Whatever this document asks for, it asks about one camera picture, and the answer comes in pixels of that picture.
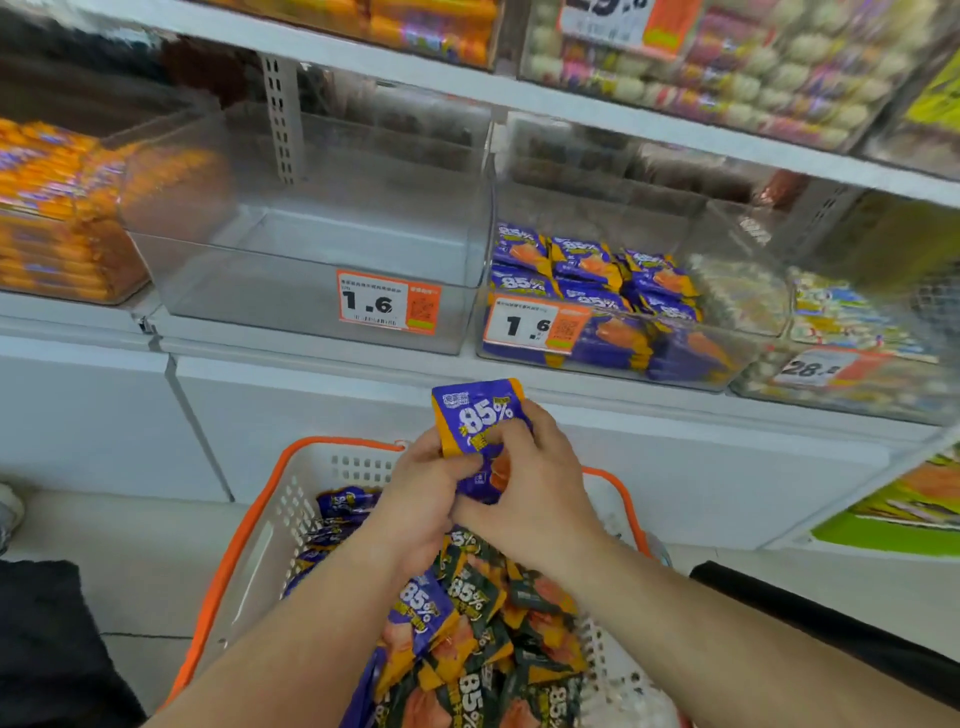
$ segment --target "hand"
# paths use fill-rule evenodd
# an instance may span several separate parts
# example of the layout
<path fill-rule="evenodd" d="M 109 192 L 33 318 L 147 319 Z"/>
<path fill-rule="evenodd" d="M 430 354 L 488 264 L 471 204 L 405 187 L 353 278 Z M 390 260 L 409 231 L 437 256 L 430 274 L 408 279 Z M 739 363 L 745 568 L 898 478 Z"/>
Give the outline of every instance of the hand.
<path fill-rule="evenodd" d="M 496 505 L 457 497 L 453 520 L 525 567 L 556 577 L 572 548 L 606 532 L 584 490 L 570 441 L 541 406 L 530 400 L 521 406 L 532 433 L 517 419 L 493 431 L 510 454 L 507 490 Z"/>
<path fill-rule="evenodd" d="M 361 530 L 397 559 L 405 579 L 430 568 L 452 526 L 457 481 L 481 465 L 483 457 L 476 453 L 443 458 L 436 427 L 400 455 L 393 478 Z"/>

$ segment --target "white basket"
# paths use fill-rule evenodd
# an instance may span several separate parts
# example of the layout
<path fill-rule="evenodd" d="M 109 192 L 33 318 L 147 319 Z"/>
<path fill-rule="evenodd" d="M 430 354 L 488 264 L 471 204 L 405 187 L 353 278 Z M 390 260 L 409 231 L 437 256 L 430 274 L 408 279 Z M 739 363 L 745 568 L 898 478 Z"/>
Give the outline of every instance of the white basket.
<path fill-rule="evenodd" d="M 330 437 L 299 440 L 283 452 L 217 569 L 168 701 L 280 600 L 304 534 L 319 517 L 316 495 L 347 485 L 386 487 L 402 452 L 399 445 Z M 650 555 L 623 484 L 594 468 L 584 468 L 584 482 L 607 530 L 634 548 L 640 541 L 640 550 Z M 687 725 L 670 698 L 589 615 L 580 618 L 578 631 L 590 665 L 581 698 L 581 726 Z"/>

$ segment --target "right hand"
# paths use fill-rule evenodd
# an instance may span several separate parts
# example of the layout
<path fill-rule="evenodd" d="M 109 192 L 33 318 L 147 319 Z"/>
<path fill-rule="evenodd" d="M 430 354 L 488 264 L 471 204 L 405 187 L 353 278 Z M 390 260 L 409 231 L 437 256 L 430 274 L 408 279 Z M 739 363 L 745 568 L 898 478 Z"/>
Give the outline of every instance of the right hand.
<path fill-rule="evenodd" d="M 571 549 L 606 537 L 584 490 L 573 447 L 541 406 L 524 400 L 519 419 L 496 426 L 492 435 L 510 454 L 510 482 L 496 505 L 457 496 L 451 517 L 530 569 L 558 574 Z"/>

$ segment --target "forearm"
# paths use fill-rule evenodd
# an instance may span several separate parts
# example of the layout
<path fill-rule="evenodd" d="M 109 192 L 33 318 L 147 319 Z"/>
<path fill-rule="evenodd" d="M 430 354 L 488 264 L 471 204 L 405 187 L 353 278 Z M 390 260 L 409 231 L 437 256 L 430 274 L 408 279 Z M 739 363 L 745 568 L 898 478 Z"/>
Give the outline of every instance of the forearm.
<path fill-rule="evenodd" d="M 337 728 L 403 587 L 360 528 L 150 728 Z"/>
<path fill-rule="evenodd" d="M 950 708 L 611 538 L 557 578 L 704 728 L 957 725 Z"/>

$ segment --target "tiled floor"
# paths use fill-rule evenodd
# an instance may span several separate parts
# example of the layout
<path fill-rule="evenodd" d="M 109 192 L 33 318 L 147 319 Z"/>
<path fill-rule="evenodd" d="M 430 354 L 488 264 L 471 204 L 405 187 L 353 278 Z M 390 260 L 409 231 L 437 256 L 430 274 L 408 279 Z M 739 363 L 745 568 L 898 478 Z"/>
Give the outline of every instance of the tiled floor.
<path fill-rule="evenodd" d="M 118 671 L 154 711 L 245 508 L 41 492 L 8 559 L 69 559 Z M 669 546 L 678 570 L 714 560 L 960 660 L 960 564 Z"/>

